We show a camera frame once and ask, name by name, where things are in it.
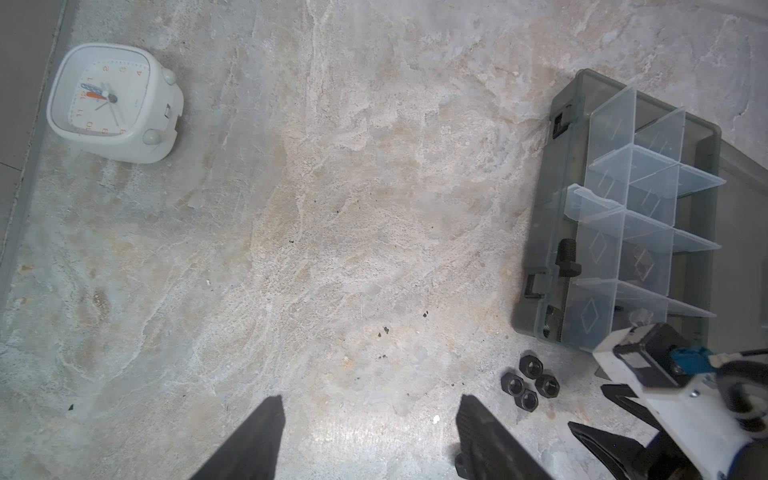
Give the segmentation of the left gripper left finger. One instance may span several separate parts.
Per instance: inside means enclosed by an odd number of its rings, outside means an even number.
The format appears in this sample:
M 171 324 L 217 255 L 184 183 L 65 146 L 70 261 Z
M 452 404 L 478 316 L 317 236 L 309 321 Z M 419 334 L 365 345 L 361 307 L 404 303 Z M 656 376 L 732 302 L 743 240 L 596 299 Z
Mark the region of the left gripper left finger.
M 274 479 L 285 424 L 282 397 L 267 397 L 191 479 Z

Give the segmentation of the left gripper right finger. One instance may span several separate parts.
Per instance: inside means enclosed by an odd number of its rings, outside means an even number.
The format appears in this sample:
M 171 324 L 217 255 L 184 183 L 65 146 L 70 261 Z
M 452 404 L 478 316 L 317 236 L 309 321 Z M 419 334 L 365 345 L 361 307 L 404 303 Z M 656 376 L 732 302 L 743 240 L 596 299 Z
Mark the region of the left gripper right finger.
M 456 414 L 460 450 L 454 466 L 462 479 L 551 479 L 474 395 L 463 395 Z

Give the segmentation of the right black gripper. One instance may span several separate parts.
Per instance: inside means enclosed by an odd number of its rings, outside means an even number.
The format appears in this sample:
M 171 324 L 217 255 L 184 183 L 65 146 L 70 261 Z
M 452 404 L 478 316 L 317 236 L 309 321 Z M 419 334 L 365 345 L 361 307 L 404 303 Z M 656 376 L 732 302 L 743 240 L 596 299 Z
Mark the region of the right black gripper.
M 637 395 L 626 384 L 604 384 L 603 395 L 614 404 L 655 428 L 648 445 L 575 422 L 571 433 L 616 479 L 701 479 L 700 473 L 650 411 L 637 403 Z

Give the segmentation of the green compartment organizer box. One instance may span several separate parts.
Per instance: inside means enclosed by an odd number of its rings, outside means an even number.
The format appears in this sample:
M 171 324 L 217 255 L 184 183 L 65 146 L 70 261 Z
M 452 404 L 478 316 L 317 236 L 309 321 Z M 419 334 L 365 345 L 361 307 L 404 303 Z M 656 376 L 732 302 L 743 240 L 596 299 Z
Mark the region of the green compartment organizer box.
M 577 242 L 582 273 L 559 278 Z M 715 352 L 767 345 L 767 170 L 720 128 L 590 69 L 553 99 L 516 332 L 590 351 L 672 325 Z

